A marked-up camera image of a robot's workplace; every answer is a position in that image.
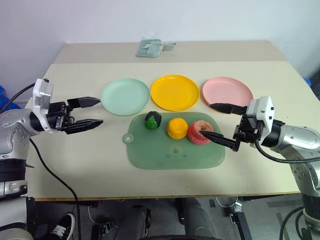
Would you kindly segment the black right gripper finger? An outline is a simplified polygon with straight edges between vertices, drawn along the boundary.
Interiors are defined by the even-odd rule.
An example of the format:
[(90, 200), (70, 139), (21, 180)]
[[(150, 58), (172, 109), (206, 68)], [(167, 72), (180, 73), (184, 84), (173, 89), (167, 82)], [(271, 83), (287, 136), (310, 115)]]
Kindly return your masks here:
[(225, 113), (225, 114), (236, 114), (243, 115), (247, 111), (247, 106), (239, 106), (230, 103), (213, 103), (209, 105), (212, 109)]
[(200, 130), (199, 132), (204, 137), (206, 137), (207, 139), (212, 141), (213, 143), (216, 143), (216, 144), (222, 145), (224, 147), (230, 148), (234, 152), (237, 152), (239, 150), (239, 146), (240, 146), (240, 141), (239, 140), (233, 140), (233, 139), (226, 138), (222, 134), (216, 133), (216, 132), (213, 132), (213, 131)]

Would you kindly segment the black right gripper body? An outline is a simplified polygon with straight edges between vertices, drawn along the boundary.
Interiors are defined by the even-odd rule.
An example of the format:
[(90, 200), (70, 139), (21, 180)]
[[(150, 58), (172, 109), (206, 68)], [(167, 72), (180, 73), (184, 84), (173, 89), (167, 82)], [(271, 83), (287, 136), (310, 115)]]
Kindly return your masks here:
[(263, 133), (263, 121), (249, 117), (247, 114), (241, 116), (240, 123), (236, 126), (233, 139), (244, 143), (255, 143), (260, 141)]

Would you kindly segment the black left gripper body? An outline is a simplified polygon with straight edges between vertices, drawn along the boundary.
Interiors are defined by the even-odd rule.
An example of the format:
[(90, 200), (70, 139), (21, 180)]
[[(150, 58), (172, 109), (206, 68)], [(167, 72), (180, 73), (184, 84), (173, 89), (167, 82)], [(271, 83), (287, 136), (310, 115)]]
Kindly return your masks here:
[(64, 101), (50, 103), (46, 114), (49, 126), (61, 132), (74, 132), (72, 127), (75, 119), (71, 116), (73, 108), (72, 100), (67, 100), (67, 103)]

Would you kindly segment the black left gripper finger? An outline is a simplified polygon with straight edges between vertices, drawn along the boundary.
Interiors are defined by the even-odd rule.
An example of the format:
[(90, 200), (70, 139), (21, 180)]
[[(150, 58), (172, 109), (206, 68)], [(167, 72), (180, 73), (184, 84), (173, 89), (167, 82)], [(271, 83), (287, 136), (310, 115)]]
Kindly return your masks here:
[(60, 131), (65, 132), (67, 135), (81, 133), (93, 130), (101, 125), (104, 121), (100, 119), (84, 119), (74, 123), (65, 124)]
[(95, 97), (90, 97), (90, 96), (72, 98), (67, 100), (67, 103), (70, 109), (89, 108), (100, 102), (101, 102), (100, 99)]

